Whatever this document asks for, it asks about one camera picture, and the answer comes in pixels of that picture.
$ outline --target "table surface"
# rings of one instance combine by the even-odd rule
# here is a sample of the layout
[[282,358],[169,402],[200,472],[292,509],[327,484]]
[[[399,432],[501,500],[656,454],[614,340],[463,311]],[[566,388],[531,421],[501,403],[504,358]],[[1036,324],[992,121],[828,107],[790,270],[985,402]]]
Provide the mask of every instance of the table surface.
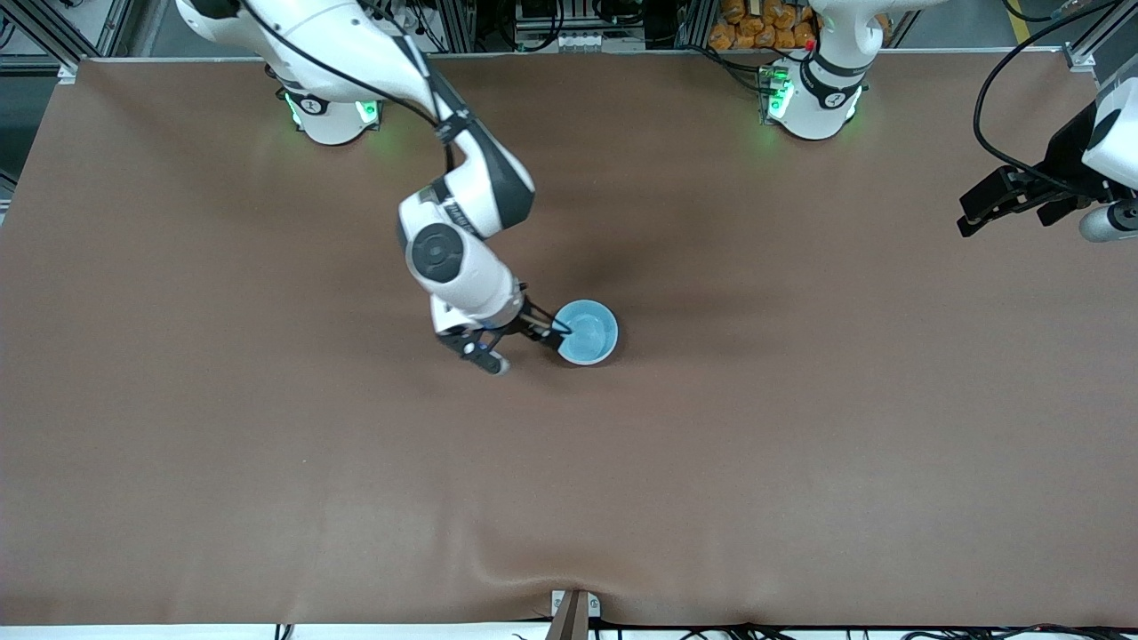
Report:
[[[529,167],[492,240],[621,321],[572,369],[436,344],[413,116],[320,148],[256,64],[86,63],[0,232],[2,622],[1138,625],[1135,246],[958,237],[992,55],[882,56],[835,139],[709,61],[439,64]],[[1092,98],[1030,54],[1024,158]]]

